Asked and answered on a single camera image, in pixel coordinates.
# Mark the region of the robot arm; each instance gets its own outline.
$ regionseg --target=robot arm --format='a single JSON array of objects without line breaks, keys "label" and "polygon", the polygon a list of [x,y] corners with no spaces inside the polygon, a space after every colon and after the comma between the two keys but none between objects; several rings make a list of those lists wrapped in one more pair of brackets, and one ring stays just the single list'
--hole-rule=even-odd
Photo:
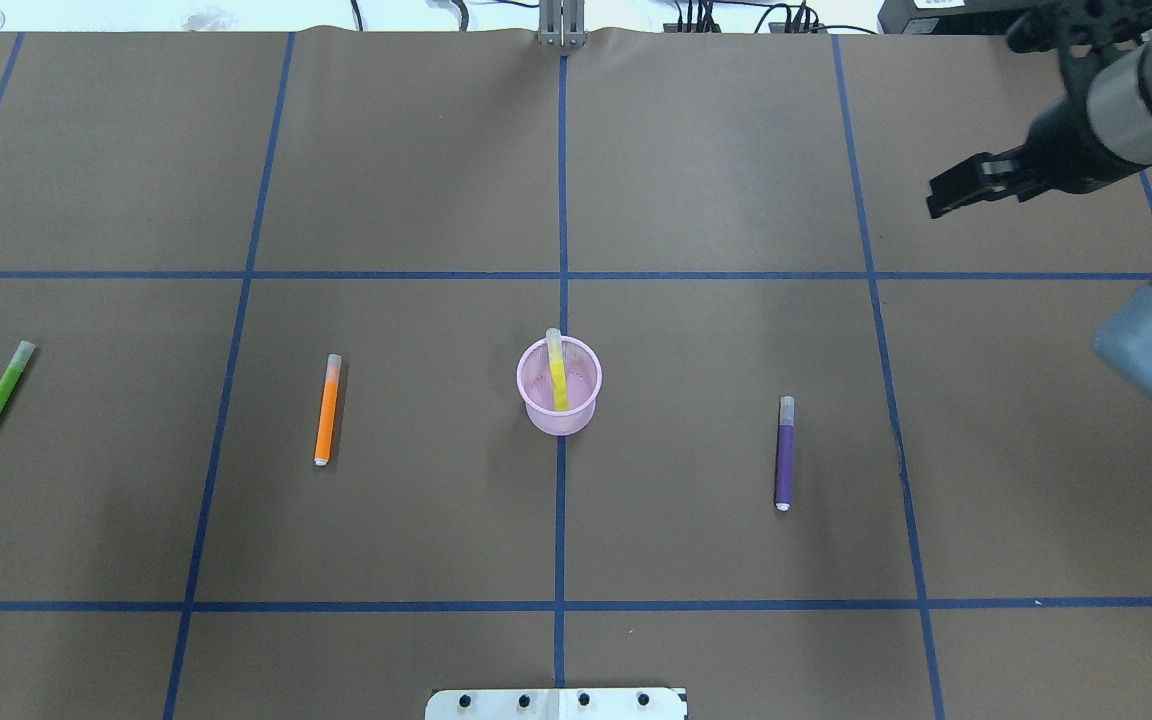
[{"label": "robot arm", "polygon": [[[1007,32],[1011,50],[1056,47],[1068,97],[1029,128],[1024,145],[979,152],[933,177],[927,209],[940,218],[979,200],[1048,190],[1092,192],[1152,165],[1152,41],[1116,50],[1152,28],[1151,0],[1074,0],[1033,9]],[[1073,46],[1091,45],[1075,56]],[[1097,331],[1093,347],[1152,397],[1152,282]]]},{"label": "robot arm", "polygon": [[[1013,195],[1024,202],[1048,190],[1092,192],[1152,165],[1152,41],[1126,54],[1114,45],[1152,26],[1152,9],[1135,8],[1137,1],[1045,5],[1011,26],[1011,50],[1056,47],[1069,96],[1034,120],[1024,145],[978,152],[933,177],[932,218]],[[1081,44],[1091,51],[1075,56]]]}]

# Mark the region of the cable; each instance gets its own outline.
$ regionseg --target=cable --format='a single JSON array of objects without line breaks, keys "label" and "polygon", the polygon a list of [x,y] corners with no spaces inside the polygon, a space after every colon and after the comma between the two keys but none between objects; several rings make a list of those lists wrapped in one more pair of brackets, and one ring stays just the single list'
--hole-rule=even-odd
[{"label": "cable", "polygon": [[785,26],[781,28],[781,32],[782,33],[798,32],[801,29],[803,29],[803,18],[808,14],[806,10],[808,10],[808,6],[805,3],[799,5],[799,8],[797,9],[797,12],[794,13],[794,18],[790,20],[790,22],[785,23]]},{"label": "cable", "polygon": [[787,26],[788,26],[788,24],[790,24],[790,13],[794,12],[794,9],[790,8],[790,6],[788,6],[786,3],[776,3],[776,5],[764,5],[764,8],[767,8],[767,10],[764,10],[763,17],[758,18],[758,24],[756,24],[756,26],[755,26],[755,35],[758,35],[758,31],[760,31],[760,29],[763,29],[763,23],[767,22],[767,15],[771,15],[772,10],[774,10],[776,8],[785,8],[785,23],[786,23]]},{"label": "cable", "polygon": [[465,7],[465,0],[452,0],[452,3],[461,12],[461,32],[465,32],[470,29],[470,9]]},{"label": "cable", "polygon": [[806,32],[817,32],[820,31],[820,29],[859,29],[861,32],[867,32],[869,35],[878,35],[878,32],[872,31],[872,29],[864,26],[813,26],[812,29],[809,29],[809,31]]}]

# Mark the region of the white marker cap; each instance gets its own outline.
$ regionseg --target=white marker cap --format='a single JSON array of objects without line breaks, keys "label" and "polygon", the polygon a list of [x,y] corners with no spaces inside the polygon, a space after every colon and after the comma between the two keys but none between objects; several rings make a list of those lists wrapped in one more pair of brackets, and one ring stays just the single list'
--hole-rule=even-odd
[{"label": "white marker cap", "polygon": [[794,424],[794,397],[788,395],[781,397],[781,424]]},{"label": "white marker cap", "polygon": [[328,355],[328,377],[326,377],[326,382],[340,382],[340,356],[334,353]]},{"label": "white marker cap", "polygon": [[38,350],[37,344],[29,342],[26,340],[20,341],[20,344],[17,346],[17,351],[13,354],[12,363],[9,363],[9,365],[13,365],[13,367],[17,370],[24,370],[24,366],[26,365],[29,359],[33,357],[35,350]]}]

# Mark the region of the black cable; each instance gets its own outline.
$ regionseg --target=black cable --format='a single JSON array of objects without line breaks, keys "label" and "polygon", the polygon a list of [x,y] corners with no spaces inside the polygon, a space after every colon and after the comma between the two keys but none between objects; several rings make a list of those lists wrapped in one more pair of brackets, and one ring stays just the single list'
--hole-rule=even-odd
[{"label": "black cable", "polygon": [[758,18],[758,24],[756,24],[756,26],[755,26],[755,35],[758,35],[758,31],[760,31],[760,29],[763,29],[763,23],[767,22],[767,15],[771,15],[772,10],[774,10],[776,8],[785,8],[785,23],[786,23],[787,26],[788,26],[788,24],[790,24],[790,13],[794,12],[794,9],[790,8],[790,6],[788,6],[786,3],[776,3],[776,5],[764,5],[764,8],[767,8],[767,10],[765,10],[763,13],[763,17],[761,18]]},{"label": "black cable", "polygon": [[452,0],[452,3],[461,12],[461,32],[465,32],[470,29],[470,9],[465,7],[465,0]]},{"label": "black cable", "polygon": [[817,32],[819,29],[859,29],[861,32],[867,32],[869,35],[878,35],[878,32],[872,31],[866,26],[813,26],[809,29],[809,32]]}]

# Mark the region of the plastic cup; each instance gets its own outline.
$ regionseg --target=plastic cup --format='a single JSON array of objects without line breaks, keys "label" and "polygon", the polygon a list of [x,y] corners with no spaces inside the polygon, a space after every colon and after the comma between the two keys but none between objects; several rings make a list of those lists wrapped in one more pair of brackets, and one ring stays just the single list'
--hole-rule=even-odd
[{"label": "plastic cup", "polygon": [[563,366],[567,369],[567,401],[571,410],[554,410],[554,384],[550,379],[550,356],[545,338],[532,343],[518,359],[518,395],[526,417],[541,432],[570,435],[585,427],[594,416],[594,401],[602,388],[602,365],[598,355],[576,338],[563,336]]}]

